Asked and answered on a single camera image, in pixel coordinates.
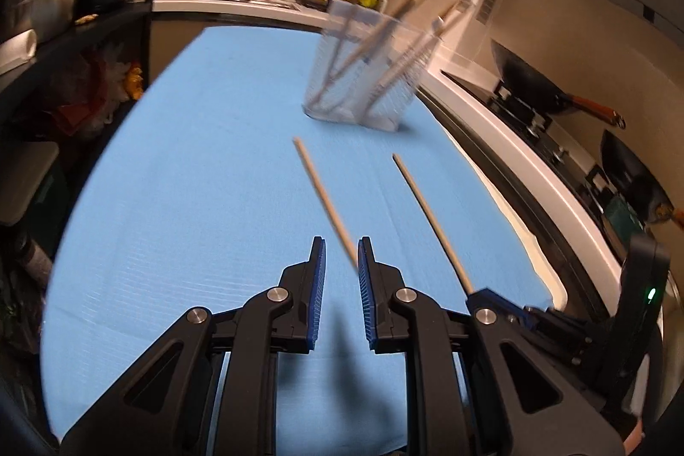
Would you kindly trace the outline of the black storage shelf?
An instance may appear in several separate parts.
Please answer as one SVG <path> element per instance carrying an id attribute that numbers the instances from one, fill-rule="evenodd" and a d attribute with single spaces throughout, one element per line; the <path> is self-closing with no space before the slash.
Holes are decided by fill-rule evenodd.
<path id="1" fill-rule="evenodd" d="M 153 0 L 75 0 L 59 35 L 1 75 L 1 125 L 72 134 L 137 101 L 150 82 Z"/>

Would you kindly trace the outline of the clear plastic utensil holder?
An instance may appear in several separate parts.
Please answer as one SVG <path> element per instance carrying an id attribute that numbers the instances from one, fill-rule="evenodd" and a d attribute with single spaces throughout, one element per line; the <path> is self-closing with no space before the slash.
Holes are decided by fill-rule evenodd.
<path id="1" fill-rule="evenodd" d="M 365 117 L 360 116 L 360 109 L 368 101 L 369 93 L 381 75 L 399 59 L 401 53 L 422 32 L 429 28 L 421 30 L 404 22 L 399 23 L 386 41 L 371 53 L 370 58 L 358 59 L 327 91 L 326 97 L 318 105 L 312 106 L 311 98 L 322 86 L 330 55 L 351 5 L 352 3 L 341 0 L 329 2 L 327 23 L 320 33 L 316 56 L 305 91 L 304 113 L 319 121 L 360 125 L 369 129 L 395 132 L 399 129 L 404 113 L 416 95 L 425 67 L 433 57 L 433 51 L 441 43 L 441 39 L 409 72 L 400 75 L 393 82 L 387 93 L 373 105 L 372 110 Z M 365 36 L 383 19 L 383 15 L 385 14 L 360 7 L 360 21 L 365 26 Z"/>

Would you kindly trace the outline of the blue table mat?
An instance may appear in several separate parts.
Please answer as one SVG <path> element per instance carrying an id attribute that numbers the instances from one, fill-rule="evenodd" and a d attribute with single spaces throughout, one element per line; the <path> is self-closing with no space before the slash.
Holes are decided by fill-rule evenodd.
<path id="1" fill-rule="evenodd" d="M 365 338 L 360 284 L 301 164 L 306 149 L 352 238 L 442 307 L 465 296 L 428 216 L 474 286 L 552 298 L 513 227 L 421 103 L 396 132 L 315 121 L 301 103 L 318 36 L 213 26 L 156 79 L 89 176 L 56 255 L 41 341 L 63 435 L 184 310 L 242 306 L 326 242 L 318 341 L 278 360 L 282 455 L 380 455 L 406 441 L 401 355 Z"/>

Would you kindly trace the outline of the white paper roll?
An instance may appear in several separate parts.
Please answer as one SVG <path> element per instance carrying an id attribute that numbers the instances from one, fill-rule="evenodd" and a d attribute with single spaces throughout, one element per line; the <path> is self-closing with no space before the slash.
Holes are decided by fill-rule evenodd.
<path id="1" fill-rule="evenodd" d="M 36 47 L 37 35 L 34 29 L 23 31 L 2 43 L 0 46 L 0 74 L 7 74 L 31 61 L 34 58 Z"/>

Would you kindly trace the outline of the wooden chopstick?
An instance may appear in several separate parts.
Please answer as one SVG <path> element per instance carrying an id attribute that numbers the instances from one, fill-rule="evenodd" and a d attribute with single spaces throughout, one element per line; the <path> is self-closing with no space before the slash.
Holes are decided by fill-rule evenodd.
<path id="1" fill-rule="evenodd" d="M 332 57 L 330 57 L 328 69 L 324 74 L 324 83 L 322 84 L 318 102 L 321 102 L 327 95 L 327 91 L 332 88 L 336 80 L 342 72 L 342 67 L 345 61 L 350 56 L 350 53 L 360 45 L 360 41 L 365 36 L 365 26 L 360 21 L 360 7 L 352 6 L 345 19 L 344 25 L 340 33 L 339 42 L 335 46 Z"/>
<path id="2" fill-rule="evenodd" d="M 471 2 L 467 0 L 454 0 L 445 10 L 442 10 L 433 20 L 433 23 L 430 24 L 430 28 L 422 33 L 419 38 L 415 39 L 401 53 L 399 59 L 394 61 L 387 71 L 381 75 L 381 78 L 372 88 L 371 93 L 369 93 L 368 101 L 360 109 L 360 116 L 365 117 L 372 110 L 373 105 L 387 93 L 393 82 L 400 75 L 406 73 L 407 69 L 412 67 L 414 62 L 422 57 L 425 51 L 431 50 L 433 44 L 441 39 L 443 33 L 457 23 L 460 14 L 467 12 L 469 8 L 471 8 Z"/>
<path id="3" fill-rule="evenodd" d="M 322 180 L 316 171 L 315 165 L 313 164 L 310 154 L 308 154 L 308 150 L 306 149 L 304 142 L 301 141 L 300 138 L 293 138 L 292 142 L 295 145 L 301 164 L 303 164 L 303 167 L 305 168 L 314 191 L 318 196 L 322 207 L 324 208 L 324 212 L 326 212 L 328 216 L 328 220 L 332 225 L 345 254 L 348 257 L 350 264 L 354 268 L 358 268 L 357 249 L 355 244 L 352 243 L 352 239 L 348 233 L 347 227 L 344 226 L 339 212 L 336 211 L 336 208 L 332 202 L 332 198 L 329 196 L 326 188 L 324 187 L 324 183 L 322 183 Z"/>
<path id="4" fill-rule="evenodd" d="M 448 239 L 448 236 L 446 236 L 435 214 L 433 214 L 433 210 L 427 203 L 427 199 L 425 199 L 425 196 L 423 196 L 421 190 L 415 182 L 415 179 L 412 177 L 412 175 L 404 165 L 404 161 L 401 160 L 400 155 L 393 154 L 392 160 L 396 165 L 396 168 L 398 168 L 398 170 L 400 171 L 402 178 L 408 185 L 409 190 L 412 191 L 412 194 L 417 204 L 419 204 L 422 213 L 425 215 L 425 219 L 427 219 L 430 224 L 430 228 L 433 229 L 433 233 L 435 234 L 439 245 L 441 245 L 441 248 L 444 252 L 446 259 L 449 260 L 449 263 L 452 266 L 454 273 L 456 273 L 461 288 L 463 288 L 463 291 L 467 296 L 472 295 L 475 292 L 473 283 L 471 279 L 469 279 L 469 276 L 467 275 L 467 272 L 465 271 L 463 264 L 459 260 L 456 251 L 454 251 Z"/>
<path id="5" fill-rule="evenodd" d="M 344 42 L 348 38 L 354 38 L 354 35 L 350 35 L 350 31 L 352 30 L 352 25 L 356 22 L 356 16 L 360 15 L 360 6 L 351 5 L 348 16 L 344 18 L 339 36 L 337 36 L 333 52 L 330 55 L 326 72 L 324 72 L 322 86 L 311 98 L 311 105 L 318 105 L 321 98 L 327 93 L 327 90 L 332 87 L 332 85 L 334 85 L 334 83 L 339 80 L 340 77 L 348 71 L 348 68 L 351 65 L 354 65 L 358 59 L 364 57 L 370 58 L 371 53 L 376 51 L 376 49 L 386 41 L 391 32 L 396 28 L 396 25 L 404 21 L 404 18 L 422 2 L 425 2 L 425 0 L 404 0 L 400 3 L 398 8 L 392 11 L 392 13 L 383 15 L 383 19 L 356 44 L 348 57 L 339 64 Z"/>

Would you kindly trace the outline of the white ceramic spoon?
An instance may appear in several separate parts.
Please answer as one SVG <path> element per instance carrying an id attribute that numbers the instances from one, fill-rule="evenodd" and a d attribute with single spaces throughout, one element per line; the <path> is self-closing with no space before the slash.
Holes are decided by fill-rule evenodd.
<path id="1" fill-rule="evenodd" d="M 412 67 L 419 62 L 439 41 L 439 35 L 444 30 L 446 24 L 446 16 L 437 16 L 430 28 L 422 32 L 419 37 L 415 39 L 408 46 L 408 49 L 402 53 L 396 63 L 396 68 L 400 75 L 409 72 Z"/>

